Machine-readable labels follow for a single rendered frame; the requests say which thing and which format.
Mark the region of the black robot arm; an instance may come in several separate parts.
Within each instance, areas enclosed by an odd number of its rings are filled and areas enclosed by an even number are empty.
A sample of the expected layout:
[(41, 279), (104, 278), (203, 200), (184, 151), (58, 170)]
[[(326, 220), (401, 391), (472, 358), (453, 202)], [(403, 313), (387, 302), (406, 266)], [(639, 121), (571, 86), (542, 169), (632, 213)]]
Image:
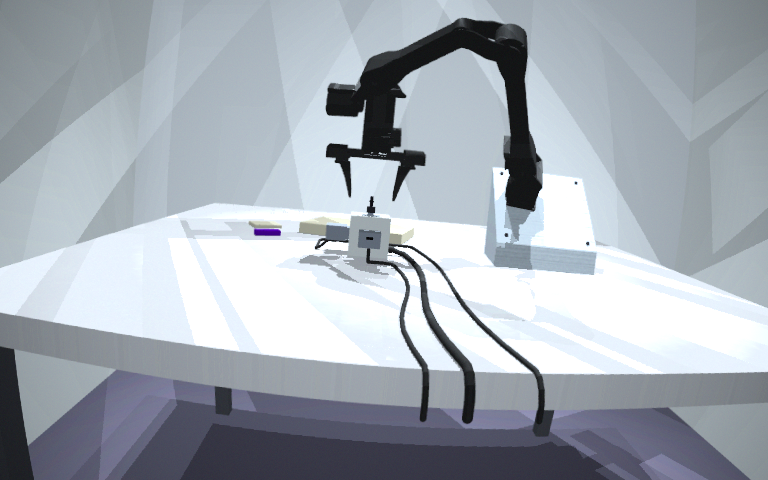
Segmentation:
[[(536, 153), (528, 123), (527, 47), (527, 34), (517, 24), (456, 19), (401, 50), (371, 57), (356, 85), (330, 83), (326, 113), (357, 117), (363, 113), (366, 101), (365, 117), (394, 120), (396, 98), (406, 98), (398, 83), (410, 72), (460, 48), (496, 61), (505, 81), (510, 120), (510, 136), (504, 136), (503, 144), (505, 170), (509, 172), (506, 205), (535, 211), (543, 189), (543, 160)], [(362, 134), (364, 153), (388, 154), (391, 148), (401, 147), (402, 128), (392, 128), (391, 123), (373, 127), (370, 123), (371, 127), (365, 127)]]

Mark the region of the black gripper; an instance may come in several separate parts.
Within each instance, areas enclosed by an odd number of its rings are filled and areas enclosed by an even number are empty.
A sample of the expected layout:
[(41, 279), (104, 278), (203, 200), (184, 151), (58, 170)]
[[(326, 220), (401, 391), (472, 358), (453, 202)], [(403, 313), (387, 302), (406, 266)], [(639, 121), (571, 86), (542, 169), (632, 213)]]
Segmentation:
[[(370, 122), (373, 122), (373, 127), (384, 127), (384, 123), (391, 123), (392, 128), (394, 127), (394, 120), (392, 119), (365, 117), (363, 122), (362, 134), (364, 132), (365, 127), (371, 127)], [(401, 166), (398, 166), (398, 171), (397, 171), (396, 180), (395, 180), (394, 189), (393, 189), (392, 201), (395, 201), (397, 194), (400, 190), (400, 187), (405, 177), (410, 172), (410, 170), (416, 170), (415, 165), (425, 166), (425, 153), (423, 151), (406, 149), (404, 150), (404, 153), (403, 153), (403, 152), (392, 152), (390, 150), (390, 153), (388, 153), (387, 155), (379, 154), (377, 152), (364, 153), (362, 142), (361, 142), (361, 149), (348, 148), (348, 145), (344, 145), (344, 144), (330, 143), (326, 147), (326, 157), (336, 158), (335, 163), (340, 163), (342, 167), (341, 170), (345, 179), (349, 198), (351, 198), (351, 172), (350, 172), (350, 161), (348, 161), (348, 158), (350, 157), (400, 161)]]

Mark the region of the purple flat block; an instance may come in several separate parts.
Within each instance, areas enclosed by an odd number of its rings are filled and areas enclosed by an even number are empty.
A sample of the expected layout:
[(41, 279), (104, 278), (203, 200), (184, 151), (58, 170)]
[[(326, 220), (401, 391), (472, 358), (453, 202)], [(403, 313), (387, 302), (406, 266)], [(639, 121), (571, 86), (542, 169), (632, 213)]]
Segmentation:
[(254, 229), (254, 234), (256, 234), (256, 235), (280, 236), (281, 235), (281, 230), (279, 230), (279, 229)]

